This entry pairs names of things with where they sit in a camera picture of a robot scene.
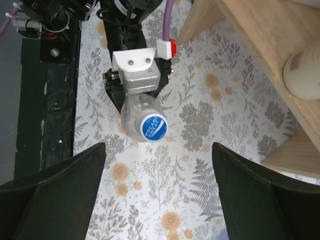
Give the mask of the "clear plastic cup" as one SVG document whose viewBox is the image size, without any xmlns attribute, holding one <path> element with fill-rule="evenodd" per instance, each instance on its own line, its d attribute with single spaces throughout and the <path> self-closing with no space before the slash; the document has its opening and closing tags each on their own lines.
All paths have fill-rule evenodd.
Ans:
<svg viewBox="0 0 320 240">
<path fill-rule="evenodd" d="M 167 120 L 156 98 L 146 93 L 128 94 L 125 97 L 120 117 L 123 130 L 129 138 L 137 142 L 148 142 L 140 133 L 140 123 L 146 114 L 160 114 Z"/>
</svg>

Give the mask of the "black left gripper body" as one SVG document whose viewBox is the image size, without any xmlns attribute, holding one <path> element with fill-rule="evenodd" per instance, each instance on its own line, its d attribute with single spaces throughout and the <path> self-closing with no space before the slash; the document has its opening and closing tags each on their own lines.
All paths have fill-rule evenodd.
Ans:
<svg viewBox="0 0 320 240">
<path fill-rule="evenodd" d="M 126 97 L 138 93 L 150 94 L 159 87 L 160 80 L 169 80 L 171 73 L 172 61 L 157 57 L 146 71 L 125 72 L 109 69 L 102 74 L 102 78 L 105 91 L 106 87 L 123 87 Z"/>
</svg>

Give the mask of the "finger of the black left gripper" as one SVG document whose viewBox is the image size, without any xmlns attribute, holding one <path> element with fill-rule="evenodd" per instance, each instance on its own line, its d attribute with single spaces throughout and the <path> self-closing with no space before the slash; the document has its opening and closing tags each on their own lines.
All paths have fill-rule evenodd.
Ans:
<svg viewBox="0 0 320 240">
<path fill-rule="evenodd" d="M 125 101 L 125 92 L 123 87 L 106 87 L 106 93 L 117 111 L 120 113 Z"/>
<path fill-rule="evenodd" d="M 169 83 L 168 79 L 161 79 L 159 82 L 158 88 L 156 90 L 150 91 L 149 95 L 156 99 L 160 94 L 160 92 L 168 83 Z"/>
</svg>

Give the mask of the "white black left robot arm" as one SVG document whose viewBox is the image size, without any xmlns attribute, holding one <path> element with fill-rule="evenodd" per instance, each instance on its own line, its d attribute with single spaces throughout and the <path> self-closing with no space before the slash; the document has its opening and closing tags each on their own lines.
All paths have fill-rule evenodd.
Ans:
<svg viewBox="0 0 320 240">
<path fill-rule="evenodd" d="M 155 11 L 161 0 L 102 0 L 96 15 L 103 21 L 111 63 L 115 52 L 131 57 L 133 50 L 145 49 L 142 22 Z M 126 97 L 120 71 L 114 66 L 103 74 L 105 91 L 120 112 Z"/>
</svg>

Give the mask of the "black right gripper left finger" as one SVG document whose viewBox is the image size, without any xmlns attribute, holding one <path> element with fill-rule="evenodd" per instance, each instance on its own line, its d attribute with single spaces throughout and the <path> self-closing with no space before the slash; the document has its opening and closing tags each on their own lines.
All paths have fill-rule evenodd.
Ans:
<svg viewBox="0 0 320 240">
<path fill-rule="evenodd" d="M 0 187 L 2 240 L 83 240 L 106 161 L 106 145 Z"/>
</svg>

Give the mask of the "blue white bottle cap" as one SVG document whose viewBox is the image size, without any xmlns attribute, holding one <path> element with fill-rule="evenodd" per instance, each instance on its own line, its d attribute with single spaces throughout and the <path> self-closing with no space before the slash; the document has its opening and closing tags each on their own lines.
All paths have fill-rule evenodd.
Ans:
<svg viewBox="0 0 320 240">
<path fill-rule="evenodd" d="M 144 140 L 157 142 L 162 140 L 168 132 L 166 118 L 158 113 L 149 113 L 142 117 L 139 131 Z"/>
</svg>

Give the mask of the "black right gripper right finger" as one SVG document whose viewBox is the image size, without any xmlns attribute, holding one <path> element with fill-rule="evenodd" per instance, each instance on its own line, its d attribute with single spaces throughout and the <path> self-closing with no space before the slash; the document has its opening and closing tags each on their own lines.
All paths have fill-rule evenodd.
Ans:
<svg viewBox="0 0 320 240">
<path fill-rule="evenodd" d="M 212 145 L 212 164 L 231 240 L 318 240 L 320 187 Z"/>
</svg>

